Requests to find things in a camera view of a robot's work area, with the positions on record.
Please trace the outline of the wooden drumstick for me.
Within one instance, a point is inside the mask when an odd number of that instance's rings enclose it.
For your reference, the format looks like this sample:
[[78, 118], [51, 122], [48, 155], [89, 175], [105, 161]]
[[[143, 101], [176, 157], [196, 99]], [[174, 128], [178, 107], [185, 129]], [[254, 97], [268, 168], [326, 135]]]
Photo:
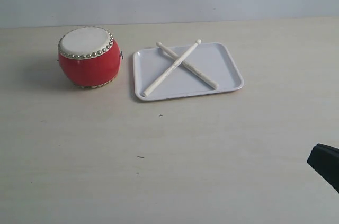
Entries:
[[[187, 51], [192, 53], [194, 49], [201, 43], [201, 40], [198, 39]], [[165, 52], [167, 55], [169, 55], [173, 60], [177, 60], [181, 56], [179, 56], [177, 53], [175, 53], [173, 50], [170, 48], [164, 46], [161, 42], [157, 42], [156, 45], [161, 48], [163, 52]], [[196, 75], [199, 79], [204, 81], [206, 84], [211, 86], [213, 89], [217, 89], [219, 87], [218, 83], [215, 82], [214, 80], [210, 79], [207, 75], [205, 75], [202, 71], [197, 69], [195, 66], [190, 64], [189, 62], [183, 60], [181, 65], [183, 65], [184, 68], [186, 68], [188, 71]]]
[[165, 78], [168, 77], [194, 51], [194, 49], [200, 43], [201, 39], [197, 39], [184, 54], [177, 58], [170, 67], [168, 67], [153, 83], [151, 83], [147, 89], [144, 90], [142, 96], [147, 97], [150, 95], [165, 80]]

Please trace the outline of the small red drum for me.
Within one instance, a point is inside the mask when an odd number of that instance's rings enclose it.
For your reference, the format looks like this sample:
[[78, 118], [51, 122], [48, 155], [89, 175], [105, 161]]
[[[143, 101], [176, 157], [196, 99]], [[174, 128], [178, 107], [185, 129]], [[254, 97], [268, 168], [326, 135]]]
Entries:
[[81, 88], [99, 88], [117, 76], [123, 55], [108, 30], [86, 26], [58, 42], [58, 61], [66, 77]]

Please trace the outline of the white plastic tray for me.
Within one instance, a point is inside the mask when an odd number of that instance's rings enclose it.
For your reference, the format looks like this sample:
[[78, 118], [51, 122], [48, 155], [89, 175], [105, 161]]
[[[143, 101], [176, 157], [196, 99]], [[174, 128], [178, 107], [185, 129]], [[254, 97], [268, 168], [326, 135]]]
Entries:
[[137, 98], [142, 101], [158, 101], [226, 93], [239, 90], [244, 85], [232, 56], [221, 43], [202, 43], [186, 60], [216, 82], [218, 88], [213, 89], [180, 64], [150, 95], [144, 97], [144, 90], [174, 62], [174, 59], [156, 47], [137, 51], [133, 55]]

